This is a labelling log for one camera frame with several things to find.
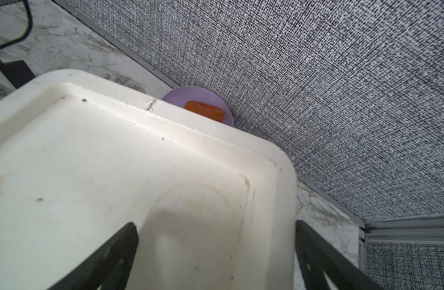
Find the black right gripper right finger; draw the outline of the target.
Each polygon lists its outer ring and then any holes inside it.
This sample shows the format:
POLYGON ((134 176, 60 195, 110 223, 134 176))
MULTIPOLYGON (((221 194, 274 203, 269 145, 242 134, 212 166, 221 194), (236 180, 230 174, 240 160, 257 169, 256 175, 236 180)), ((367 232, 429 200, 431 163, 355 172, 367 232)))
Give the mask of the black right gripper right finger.
POLYGON ((295 251, 307 290, 328 290, 330 279, 339 290, 380 290, 306 222, 295 222, 295 251))

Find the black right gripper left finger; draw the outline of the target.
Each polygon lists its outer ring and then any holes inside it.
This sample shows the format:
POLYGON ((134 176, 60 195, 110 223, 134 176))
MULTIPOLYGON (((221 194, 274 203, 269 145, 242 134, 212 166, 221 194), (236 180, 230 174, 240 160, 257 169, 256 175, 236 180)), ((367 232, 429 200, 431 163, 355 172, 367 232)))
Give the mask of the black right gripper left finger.
POLYGON ((124 290, 133 267, 139 237, 125 224, 93 254, 50 288, 52 290, 124 290))

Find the white plastic drawer cabinet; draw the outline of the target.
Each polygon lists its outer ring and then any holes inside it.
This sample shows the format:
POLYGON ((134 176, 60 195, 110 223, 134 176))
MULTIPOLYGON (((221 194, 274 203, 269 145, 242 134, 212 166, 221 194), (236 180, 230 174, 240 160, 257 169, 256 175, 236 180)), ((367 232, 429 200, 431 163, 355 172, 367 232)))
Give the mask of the white plastic drawer cabinet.
POLYGON ((296 173, 273 143, 78 70, 0 100, 0 290, 130 229, 129 290, 290 290, 296 173))

